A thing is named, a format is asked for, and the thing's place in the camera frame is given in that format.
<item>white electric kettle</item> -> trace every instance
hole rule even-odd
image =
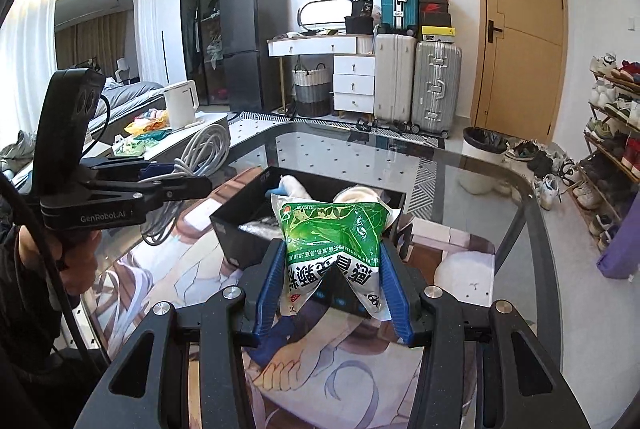
[[[164,101],[169,113],[171,129],[181,129],[196,121],[198,94],[196,93],[196,83],[193,80],[185,80],[166,86]]]

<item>wooden door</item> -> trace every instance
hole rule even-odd
[[[476,125],[548,140],[564,79],[565,11],[564,0],[486,0]]]

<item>glass table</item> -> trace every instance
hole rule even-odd
[[[513,171],[434,144],[344,126],[281,123],[234,145],[211,178],[216,187],[243,174],[236,184],[278,166],[405,192],[405,213],[482,237],[496,247],[494,300],[511,301],[559,365],[558,283],[545,224],[528,182]],[[174,153],[166,154],[167,160],[172,157]],[[521,203],[496,192],[470,194],[460,184],[469,175],[507,181]],[[313,189],[307,190],[314,195]],[[84,307],[95,343],[111,358],[158,301],[192,305],[238,282],[242,270],[226,257],[207,221],[214,209],[208,206],[202,200],[187,208],[158,247],[142,243],[138,227],[105,233],[101,273],[85,294]],[[193,213],[199,207],[204,210]],[[309,301],[296,317],[279,317],[273,330],[268,347],[243,353],[258,428],[406,426],[422,350],[398,344],[389,321]],[[467,404],[475,385],[473,355],[465,355]],[[199,427],[197,358],[193,347],[192,428]]]

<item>white curtain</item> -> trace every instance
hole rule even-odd
[[[56,71],[56,0],[15,0],[0,27],[0,148],[35,132]]]
[[[156,21],[156,0],[138,0],[135,9],[138,29],[138,69],[143,82],[167,84],[162,36]]]

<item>silver suitcase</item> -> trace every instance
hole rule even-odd
[[[462,51],[455,44],[421,41],[415,49],[412,123],[448,138],[458,101]]]
[[[415,38],[385,34],[376,37],[373,114],[383,122],[409,122],[414,85]]]

